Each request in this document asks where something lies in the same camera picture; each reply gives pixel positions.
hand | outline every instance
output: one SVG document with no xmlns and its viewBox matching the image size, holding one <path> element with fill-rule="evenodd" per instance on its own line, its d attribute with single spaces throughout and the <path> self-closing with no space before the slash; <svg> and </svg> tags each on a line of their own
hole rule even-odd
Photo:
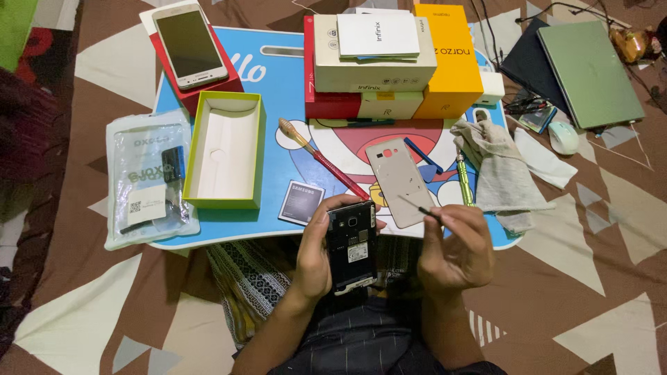
<svg viewBox="0 0 667 375">
<path fill-rule="evenodd" d="M 451 296 L 452 292 L 485 286 L 495 264 L 491 234 L 479 208 L 450 204 L 431 212 L 452 231 L 442 237 L 440 224 L 424 218 L 424 248 L 417 275 L 430 297 Z"/>
<path fill-rule="evenodd" d="M 298 291 L 306 300 L 317 303 L 331 290 L 329 254 L 324 241 L 329 228 L 327 211 L 361 201 L 361 198 L 349 194 L 327 198 L 319 204 L 310 223 L 305 227 L 299 253 L 296 256 L 296 272 L 289 288 Z M 376 220 L 378 233 L 385 226 L 387 223 Z"/>
</svg>

person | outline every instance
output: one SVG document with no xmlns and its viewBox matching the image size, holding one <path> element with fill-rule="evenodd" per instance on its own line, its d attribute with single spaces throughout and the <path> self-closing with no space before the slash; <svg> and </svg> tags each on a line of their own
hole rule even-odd
<svg viewBox="0 0 667 375">
<path fill-rule="evenodd" d="M 334 297 L 324 243 L 327 211 L 360 201 L 341 194 L 317 207 L 303 231 L 291 285 L 238 354 L 231 373 L 505 374 L 484 360 L 462 298 L 463 290 L 484 286 L 493 275 L 491 235 L 482 211 L 432 208 L 452 232 L 446 238 L 434 218 L 424 217 L 417 262 L 420 301 L 368 296 L 363 288 Z M 385 226 L 377 221 L 378 231 Z"/>
</svg>

paper manual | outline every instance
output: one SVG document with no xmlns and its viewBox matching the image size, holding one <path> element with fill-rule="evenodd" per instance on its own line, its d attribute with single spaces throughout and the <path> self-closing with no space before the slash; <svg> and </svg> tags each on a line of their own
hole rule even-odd
<svg viewBox="0 0 667 375">
<path fill-rule="evenodd" d="M 412 14 L 339 14 L 341 58 L 415 59 L 419 56 Z"/>
</svg>

computer mouse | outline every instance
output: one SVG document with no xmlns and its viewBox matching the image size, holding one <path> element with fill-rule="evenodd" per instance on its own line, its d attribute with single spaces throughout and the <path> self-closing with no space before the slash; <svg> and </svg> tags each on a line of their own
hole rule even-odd
<svg viewBox="0 0 667 375">
<path fill-rule="evenodd" d="M 554 151 L 561 155 L 574 155 L 579 146 L 579 136 L 572 125 L 558 121 L 549 123 L 549 140 Z"/>
</svg>

charger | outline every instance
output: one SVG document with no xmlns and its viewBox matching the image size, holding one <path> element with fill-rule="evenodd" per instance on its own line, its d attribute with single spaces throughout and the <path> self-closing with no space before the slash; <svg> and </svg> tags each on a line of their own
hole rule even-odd
<svg viewBox="0 0 667 375">
<path fill-rule="evenodd" d="M 475 101 L 475 104 L 494 105 L 505 96 L 505 85 L 500 73 L 480 71 L 480 77 L 484 93 Z"/>
</svg>

